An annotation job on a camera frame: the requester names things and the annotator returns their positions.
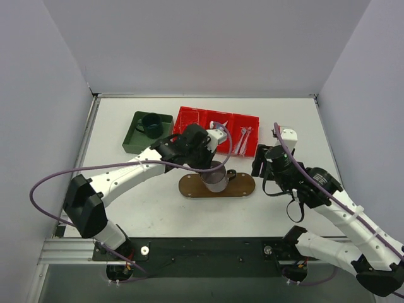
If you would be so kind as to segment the clear acrylic toothbrush holder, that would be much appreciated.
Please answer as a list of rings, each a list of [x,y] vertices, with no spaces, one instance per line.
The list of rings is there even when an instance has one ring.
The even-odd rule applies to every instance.
[[[200,112],[198,109],[181,107],[173,128],[173,133],[183,133],[190,124],[199,124]]]

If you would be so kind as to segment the lilac mug black handle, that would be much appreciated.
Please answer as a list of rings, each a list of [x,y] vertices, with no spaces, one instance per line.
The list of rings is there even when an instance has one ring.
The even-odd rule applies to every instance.
[[[220,193],[226,189],[231,180],[236,178],[237,172],[234,169],[227,170],[223,166],[212,172],[200,173],[199,176],[209,191]]]

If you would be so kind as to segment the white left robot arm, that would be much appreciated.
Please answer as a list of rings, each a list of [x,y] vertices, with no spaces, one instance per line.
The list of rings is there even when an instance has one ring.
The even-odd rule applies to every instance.
[[[130,240],[107,218],[106,207],[126,191],[174,167],[209,169],[218,146],[226,139],[222,129],[205,130],[190,124],[182,134],[156,140],[120,169],[91,178],[81,174],[74,177],[63,209],[82,238],[93,238],[106,245],[114,259],[124,259],[129,254]]]

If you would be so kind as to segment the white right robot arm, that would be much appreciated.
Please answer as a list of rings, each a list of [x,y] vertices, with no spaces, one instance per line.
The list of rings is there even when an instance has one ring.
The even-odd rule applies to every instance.
[[[403,286],[403,244],[365,215],[326,170],[294,163],[280,145],[259,145],[252,176],[275,182],[280,196],[287,194],[300,208],[324,216],[350,241],[335,242],[294,225],[283,237],[290,248],[351,273],[374,295],[387,297]]]

